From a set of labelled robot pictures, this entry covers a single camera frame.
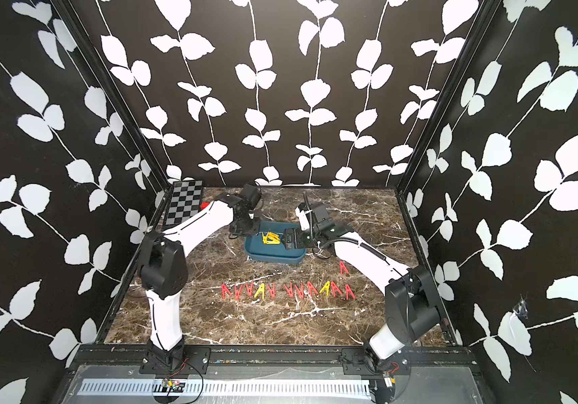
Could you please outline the teal plastic storage box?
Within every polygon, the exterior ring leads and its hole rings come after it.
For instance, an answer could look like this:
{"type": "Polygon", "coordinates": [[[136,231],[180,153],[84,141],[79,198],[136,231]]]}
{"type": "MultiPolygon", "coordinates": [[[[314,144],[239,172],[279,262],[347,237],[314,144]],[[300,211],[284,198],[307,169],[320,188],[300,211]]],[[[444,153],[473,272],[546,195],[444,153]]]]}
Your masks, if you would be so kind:
{"type": "Polygon", "coordinates": [[[302,262],[306,255],[306,249],[287,250],[282,243],[277,245],[264,244],[263,235],[273,232],[282,236],[284,230],[289,228],[300,229],[295,223],[288,222],[260,222],[260,233],[256,236],[246,237],[244,242],[244,251],[255,261],[297,265],[302,262]]]}

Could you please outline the red clothespin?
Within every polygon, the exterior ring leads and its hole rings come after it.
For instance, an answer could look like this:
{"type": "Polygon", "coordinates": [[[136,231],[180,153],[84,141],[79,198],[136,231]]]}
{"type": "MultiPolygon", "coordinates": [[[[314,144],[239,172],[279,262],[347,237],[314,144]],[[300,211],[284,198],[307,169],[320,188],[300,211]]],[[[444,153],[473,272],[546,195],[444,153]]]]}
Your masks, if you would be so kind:
{"type": "Polygon", "coordinates": [[[303,299],[305,297],[304,284],[295,284],[294,288],[296,298],[303,299]]]}
{"type": "Polygon", "coordinates": [[[266,293],[270,296],[271,299],[276,298],[276,284],[267,284],[265,286],[266,293]]]}
{"type": "Polygon", "coordinates": [[[309,295],[309,296],[317,296],[319,294],[317,288],[312,284],[311,281],[307,281],[307,291],[305,292],[305,295],[309,295]]]}
{"type": "Polygon", "coordinates": [[[354,291],[352,290],[352,288],[348,284],[346,284],[344,286],[344,296],[345,296],[346,301],[355,299],[354,291]]]}
{"type": "Polygon", "coordinates": [[[347,266],[343,261],[339,262],[339,272],[341,276],[345,277],[350,276],[349,269],[347,268],[347,266]]]}
{"type": "Polygon", "coordinates": [[[293,289],[292,289],[292,283],[290,283],[289,285],[283,284],[285,291],[287,292],[288,296],[290,296],[290,298],[294,297],[294,293],[293,293],[293,289]]]}
{"type": "Polygon", "coordinates": [[[225,284],[221,285],[221,291],[222,291],[223,299],[225,299],[227,296],[231,296],[233,294],[225,284]]]}
{"type": "Polygon", "coordinates": [[[253,296],[254,282],[246,283],[245,288],[246,288],[246,292],[247,292],[248,296],[252,297],[253,296]]]}
{"type": "Polygon", "coordinates": [[[344,292],[341,291],[341,289],[339,288],[339,286],[337,286],[337,284],[334,281],[330,281],[329,282],[330,287],[329,287],[329,292],[330,295],[332,297],[337,297],[337,296],[343,296],[344,292]]]}
{"type": "Polygon", "coordinates": [[[235,285],[233,287],[233,295],[237,301],[241,300],[244,288],[245,288],[245,284],[235,285]]]}

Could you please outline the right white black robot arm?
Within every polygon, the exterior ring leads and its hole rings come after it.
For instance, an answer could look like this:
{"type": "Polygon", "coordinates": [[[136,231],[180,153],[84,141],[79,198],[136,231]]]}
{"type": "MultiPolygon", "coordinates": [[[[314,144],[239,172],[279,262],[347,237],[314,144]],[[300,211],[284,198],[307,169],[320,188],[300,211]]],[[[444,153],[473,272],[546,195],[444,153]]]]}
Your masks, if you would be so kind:
{"type": "Polygon", "coordinates": [[[385,324],[366,344],[366,358],[373,365],[387,361],[440,323],[440,295],[430,271],[388,257],[351,227],[335,226],[322,232],[292,228],[285,230],[280,240],[286,249],[328,250],[383,293],[385,324]]]}

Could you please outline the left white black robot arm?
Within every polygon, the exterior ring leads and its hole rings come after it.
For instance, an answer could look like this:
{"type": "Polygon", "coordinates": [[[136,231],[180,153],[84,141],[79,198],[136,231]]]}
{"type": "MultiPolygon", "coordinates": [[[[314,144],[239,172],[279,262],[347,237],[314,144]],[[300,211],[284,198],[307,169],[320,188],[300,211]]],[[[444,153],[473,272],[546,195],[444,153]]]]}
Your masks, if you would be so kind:
{"type": "Polygon", "coordinates": [[[142,241],[137,269],[150,307],[151,338],[167,353],[183,339],[180,293],[190,277],[187,256],[214,232],[228,227],[235,236],[253,236],[260,220],[252,216],[262,195],[248,184],[238,194],[222,193],[186,222],[165,232],[149,232],[142,241]]]}

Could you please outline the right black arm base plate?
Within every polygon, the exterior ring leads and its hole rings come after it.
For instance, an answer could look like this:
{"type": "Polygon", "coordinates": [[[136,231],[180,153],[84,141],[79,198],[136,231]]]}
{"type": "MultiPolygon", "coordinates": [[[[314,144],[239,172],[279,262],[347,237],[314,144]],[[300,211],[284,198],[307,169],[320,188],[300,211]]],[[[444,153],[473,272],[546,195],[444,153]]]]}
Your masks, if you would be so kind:
{"type": "Polygon", "coordinates": [[[346,375],[395,377],[411,374],[410,359],[404,350],[398,350],[382,360],[369,346],[348,347],[341,350],[339,362],[346,375]]]}

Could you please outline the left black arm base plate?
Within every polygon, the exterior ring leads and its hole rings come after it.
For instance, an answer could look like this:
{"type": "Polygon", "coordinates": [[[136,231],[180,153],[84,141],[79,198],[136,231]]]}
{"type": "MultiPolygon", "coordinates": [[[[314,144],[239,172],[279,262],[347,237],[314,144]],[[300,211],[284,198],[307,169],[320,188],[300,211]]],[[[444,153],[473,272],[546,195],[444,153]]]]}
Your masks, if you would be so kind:
{"type": "Polygon", "coordinates": [[[156,377],[181,377],[206,373],[211,350],[199,345],[179,345],[170,351],[149,343],[139,373],[156,377]]]}

